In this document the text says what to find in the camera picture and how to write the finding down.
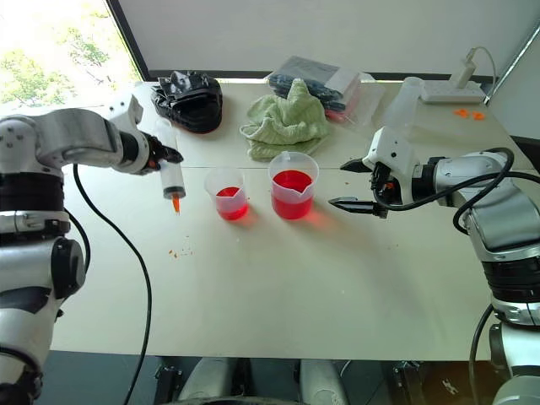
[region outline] green towel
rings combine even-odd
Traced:
[[[264,95],[247,112],[249,124],[240,127],[252,159],[271,159],[284,150],[310,154],[330,133],[321,102],[296,78],[287,99]]]

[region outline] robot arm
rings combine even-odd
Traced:
[[[383,127],[375,134],[367,156],[342,167],[371,172],[371,189],[377,201],[341,197],[330,203],[348,212],[386,218],[389,210],[406,210],[404,206],[408,204],[473,177],[499,173],[505,161],[497,153],[477,152],[453,159],[430,158],[426,165],[421,165],[411,146],[391,128]],[[474,183],[437,201],[443,206],[459,208],[490,182]],[[463,213],[463,221],[491,288],[495,315],[501,320],[490,331],[492,360],[513,377],[501,388],[495,403],[537,403],[540,401],[540,213],[510,178],[504,178]]]
[[[0,404],[32,403],[61,315],[85,279],[84,258],[63,207],[62,166],[77,163],[144,175],[182,157],[140,132],[131,95],[109,108],[0,119]],[[177,185],[184,190],[183,184]]]

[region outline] orange clip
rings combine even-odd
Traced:
[[[457,116],[460,116],[461,118],[469,117],[469,111],[465,110],[464,108],[461,108],[459,110],[454,110],[454,114],[456,114]]]
[[[478,111],[472,112],[472,118],[474,118],[474,121],[483,121],[485,117],[486,115],[483,112],[478,112]]]

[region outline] tree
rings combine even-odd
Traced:
[[[6,53],[0,59],[0,70],[7,76],[0,85],[0,102],[18,100],[23,105],[63,104],[76,95],[72,83],[59,72],[46,73],[20,49]]]
[[[103,79],[98,77],[99,74],[89,68],[102,68],[110,57],[91,38],[85,38],[78,28],[67,27],[59,43],[69,46],[69,56],[74,63],[84,67],[86,73],[99,84],[103,83]]]

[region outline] window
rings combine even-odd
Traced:
[[[140,79],[102,0],[0,0],[0,115],[101,105]]]

